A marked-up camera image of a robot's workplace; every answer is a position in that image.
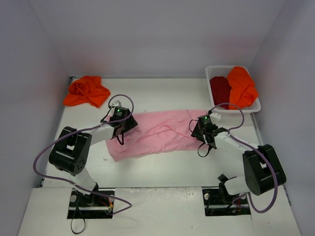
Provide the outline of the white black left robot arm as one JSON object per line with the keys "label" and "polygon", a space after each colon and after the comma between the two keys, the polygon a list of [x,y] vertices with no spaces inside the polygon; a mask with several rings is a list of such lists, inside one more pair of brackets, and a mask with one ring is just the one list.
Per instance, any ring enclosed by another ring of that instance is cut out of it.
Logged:
{"label": "white black left robot arm", "polygon": [[69,179],[80,187],[86,189],[76,190],[77,203],[83,206],[94,206],[98,199],[98,184],[89,175],[85,165],[87,163],[90,147],[96,143],[117,139],[120,145],[124,144],[124,134],[138,126],[131,111],[121,106],[112,106],[108,115],[101,120],[101,127],[73,134],[56,143],[50,152],[49,163],[59,171],[68,174]]}

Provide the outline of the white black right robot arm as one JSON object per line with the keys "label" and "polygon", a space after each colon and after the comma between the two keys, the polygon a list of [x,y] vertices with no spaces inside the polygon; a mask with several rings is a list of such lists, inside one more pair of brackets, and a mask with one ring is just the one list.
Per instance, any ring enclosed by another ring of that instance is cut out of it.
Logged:
{"label": "white black right robot arm", "polygon": [[224,150],[238,158],[244,169],[240,177],[219,176],[218,197],[224,203],[236,204],[241,197],[254,194],[260,196],[274,191],[267,209],[276,202],[278,187],[286,183],[286,175],[275,149],[269,145],[254,145],[231,135],[230,130],[218,127],[211,120],[211,115],[202,115],[196,120],[191,136],[212,149]]}

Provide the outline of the pink t shirt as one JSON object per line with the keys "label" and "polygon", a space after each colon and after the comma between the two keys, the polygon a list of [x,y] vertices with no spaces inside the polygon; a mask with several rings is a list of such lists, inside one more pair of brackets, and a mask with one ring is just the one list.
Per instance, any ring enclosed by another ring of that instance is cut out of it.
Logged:
{"label": "pink t shirt", "polygon": [[189,122],[206,114],[205,110],[172,110],[134,114],[138,125],[124,134],[124,144],[107,140],[110,156],[118,162],[171,151],[197,150],[201,142],[191,136]]}

